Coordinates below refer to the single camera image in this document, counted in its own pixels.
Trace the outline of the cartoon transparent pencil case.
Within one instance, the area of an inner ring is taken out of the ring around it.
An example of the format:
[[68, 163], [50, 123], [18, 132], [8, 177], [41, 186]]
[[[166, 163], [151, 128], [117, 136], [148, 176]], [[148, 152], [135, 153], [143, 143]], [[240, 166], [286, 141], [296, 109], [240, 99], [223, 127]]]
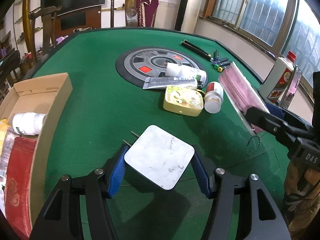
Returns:
[[257, 135], [262, 132], [263, 130], [261, 128], [250, 124], [245, 119], [245, 114], [251, 107], [257, 107], [266, 113], [269, 113], [269, 110], [260, 95], [251, 86], [238, 66], [232, 62], [228, 68], [223, 70], [218, 80], [231, 105], [242, 120], [244, 126], [248, 129], [249, 133], [251, 135]]

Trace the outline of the white square charger block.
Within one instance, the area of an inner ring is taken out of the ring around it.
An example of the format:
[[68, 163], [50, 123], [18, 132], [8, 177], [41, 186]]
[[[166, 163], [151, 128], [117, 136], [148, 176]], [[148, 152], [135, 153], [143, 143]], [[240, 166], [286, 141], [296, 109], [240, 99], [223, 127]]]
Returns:
[[150, 125], [125, 153], [124, 160], [164, 190], [175, 187], [194, 156], [193, 146]]

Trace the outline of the yellow cracker packet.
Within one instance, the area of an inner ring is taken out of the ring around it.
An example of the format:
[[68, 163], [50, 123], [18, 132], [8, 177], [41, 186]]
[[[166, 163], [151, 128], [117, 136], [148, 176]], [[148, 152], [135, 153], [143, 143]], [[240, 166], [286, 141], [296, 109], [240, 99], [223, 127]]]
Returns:
[[0, 141], [3, 141], [5, 139], [9, 128], [11, 128], [11, 126], [8, 124], [6, 118], [0, 120]]

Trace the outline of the white bottle red cap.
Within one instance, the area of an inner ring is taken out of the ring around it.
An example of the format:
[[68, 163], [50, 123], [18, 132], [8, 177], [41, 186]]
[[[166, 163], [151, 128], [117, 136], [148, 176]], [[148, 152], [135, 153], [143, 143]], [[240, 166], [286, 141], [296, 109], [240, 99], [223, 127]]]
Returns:
[[223, 104], [223, 87], [219, 82], [210, 82], [204, 96], [204, 109], [211, 114], [218, 113]]

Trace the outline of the yellow-capped marker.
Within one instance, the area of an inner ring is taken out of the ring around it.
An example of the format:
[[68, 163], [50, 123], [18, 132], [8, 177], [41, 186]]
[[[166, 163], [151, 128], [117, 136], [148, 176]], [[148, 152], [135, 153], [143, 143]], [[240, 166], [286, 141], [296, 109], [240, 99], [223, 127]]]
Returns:
[[223, 72], [224, 69], [227, 69], [230, 65], [231, 64], [227, 64], [227, 65], [224, 65], [224, 66], [219, 66], [217, 68], [217, 71], [221, 73], [221, 72]]

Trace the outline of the green-capped marker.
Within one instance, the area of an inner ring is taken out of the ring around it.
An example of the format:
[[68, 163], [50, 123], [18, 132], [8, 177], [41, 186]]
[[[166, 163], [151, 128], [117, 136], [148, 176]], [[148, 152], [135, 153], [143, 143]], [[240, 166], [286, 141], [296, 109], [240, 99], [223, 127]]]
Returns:
[[228, 66], [231, 64], [231, 61], [224, 61], [224, 62], [219, 62], [217, 64], [214, 64], [214, 68], [219, 68], [219, 67], [223, 67], [223, 66]]

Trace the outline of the yellow cartoon case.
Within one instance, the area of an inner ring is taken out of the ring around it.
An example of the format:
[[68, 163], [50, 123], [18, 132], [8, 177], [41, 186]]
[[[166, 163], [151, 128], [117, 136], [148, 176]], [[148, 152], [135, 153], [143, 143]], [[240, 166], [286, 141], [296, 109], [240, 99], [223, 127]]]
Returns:
[[166, 111], [197, 117], [203, 106], [203, 97], [196, 90], [178, 86], [168, 86], [165, 90], [163, 108]]

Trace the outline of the red foil packet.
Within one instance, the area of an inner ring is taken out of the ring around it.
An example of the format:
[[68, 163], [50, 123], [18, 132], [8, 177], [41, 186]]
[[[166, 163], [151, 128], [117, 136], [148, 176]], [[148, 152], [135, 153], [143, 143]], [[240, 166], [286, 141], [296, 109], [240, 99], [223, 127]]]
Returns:
[[29, 239], [30, 176], [36, 140], [16, 137], [11, 150], [5, 185], [5, 214], [14, 232], [21, 239]]

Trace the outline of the black marker pen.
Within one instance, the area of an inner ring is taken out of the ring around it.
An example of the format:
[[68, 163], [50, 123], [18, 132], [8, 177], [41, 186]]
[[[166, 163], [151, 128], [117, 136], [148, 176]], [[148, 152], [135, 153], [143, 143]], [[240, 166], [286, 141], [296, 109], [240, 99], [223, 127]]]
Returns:
[[189, 45], [189, 44], [187, 44], [185, 42], [181, 42], [181, 46], [183, 46], [184, 48], [194, 52], [195, 54], [199, 55], [200, 57], [204, 58], [205, 60], [207, 60], [209, 62], [212, 60], [212, 58], [211, 58], [211, 56], [209, 54], [207, 54], [207, 53], [195, 48], [194, 46], [191, 46], [191, 45]]
[[212, 57], [212, 55], [211, 54], [209, 54], [209, 53], [207, 53], [205, 50], [203, 50], [202, 48], [200, 48], [199, 46], [197, 46], [197, 45], [195, 45], [195, 44], [193, 44], [193, 43], [191, 43], [191, 42], [189, 42], [188, 40], [184, 40], [183, 41], [184, 43], [186, 43], [186, 44], [188, 44], [188, 45], [190, 45], [190, 46], [192, 46], [192, 47], [194, 47], [195, 49], [197, 49], [197, 50], [199, 50], [199, 51], [202, 51], [203, 53], [205, 53], [206, 55], [208, 55], [208, 56], [210, 56], [210, 57]]

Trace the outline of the cardboard box tray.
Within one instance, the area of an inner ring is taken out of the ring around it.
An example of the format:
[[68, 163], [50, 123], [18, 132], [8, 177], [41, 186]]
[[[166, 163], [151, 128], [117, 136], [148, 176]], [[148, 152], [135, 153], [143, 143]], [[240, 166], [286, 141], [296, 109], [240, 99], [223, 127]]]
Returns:
[[68, 73], [58, 73], [15, 83], [1, 104], [1, 118], [12, 119], [17, 113], [46, 115], [37, 138], [31, 165], [28, 211], [33, 226], [44, 205], [44, 184], [48, 155], [60, 116], [72, 92]]

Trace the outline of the white pill bottle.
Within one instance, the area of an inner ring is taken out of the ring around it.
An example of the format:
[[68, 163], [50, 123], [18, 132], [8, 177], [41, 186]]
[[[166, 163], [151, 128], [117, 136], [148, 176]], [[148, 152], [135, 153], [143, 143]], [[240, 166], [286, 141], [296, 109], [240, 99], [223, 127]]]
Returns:
[[17, 113], [12, 119], [12, 127], [17, 134], [39, 135], [46, 116], [35, 112]]

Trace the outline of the silver tube black cap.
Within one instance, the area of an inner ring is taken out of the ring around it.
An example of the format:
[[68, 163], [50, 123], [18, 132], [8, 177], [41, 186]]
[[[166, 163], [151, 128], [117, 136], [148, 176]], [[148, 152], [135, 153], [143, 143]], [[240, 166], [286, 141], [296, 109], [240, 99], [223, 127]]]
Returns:
[[6, 179], [11, 150], [14, 145], [15, 138], [18, 136], [19, 134], [17, 134], [12, 127], [7, 129], [1, 151], [1, 182], [4, 182]]

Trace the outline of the maroon cloth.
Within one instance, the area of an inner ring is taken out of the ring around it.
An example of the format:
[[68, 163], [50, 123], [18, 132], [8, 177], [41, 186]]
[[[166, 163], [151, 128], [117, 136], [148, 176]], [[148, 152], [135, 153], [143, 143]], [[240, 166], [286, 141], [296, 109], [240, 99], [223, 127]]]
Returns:
[[151, 27], [157, 11], [158, 0], [137, 0], [138, 26]]

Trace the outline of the wooden chair left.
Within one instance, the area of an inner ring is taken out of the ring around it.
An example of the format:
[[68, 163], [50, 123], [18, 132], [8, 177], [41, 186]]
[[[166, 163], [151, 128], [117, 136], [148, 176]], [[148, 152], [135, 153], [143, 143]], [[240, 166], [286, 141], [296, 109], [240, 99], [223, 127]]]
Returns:
[[57, 18], [57, 13], [61, 10], [61, 6], [50, 6], [38, 10], [37, 12], [30, 12], [28, 18], [31, 24], [31, 53], [33, 57], [36, 57], [36, 45], [35, 45], [35, 22], [37, 18], [42, 20], [42, 31], [43, 31], [43, 46], [42, 51], [44, 54], [48, 53], [50, 50], [50, 44], [53, 48], [56, 47], [56, 37], [55, 37], [55, 22]]

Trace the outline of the wooden chair with cloth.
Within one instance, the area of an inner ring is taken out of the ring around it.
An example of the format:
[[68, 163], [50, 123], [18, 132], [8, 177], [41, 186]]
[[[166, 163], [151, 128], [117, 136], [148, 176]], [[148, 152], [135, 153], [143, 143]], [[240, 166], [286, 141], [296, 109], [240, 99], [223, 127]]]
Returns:
[[[114, 27], [114, 2], [115, 0], [111, 1], [110, 6], [110, 27]], [[125, 11], [125, 24], [126, 27], [138, 27], [138, 9], [137, 9], [137, 0], [124, 0], [124, 11]]]

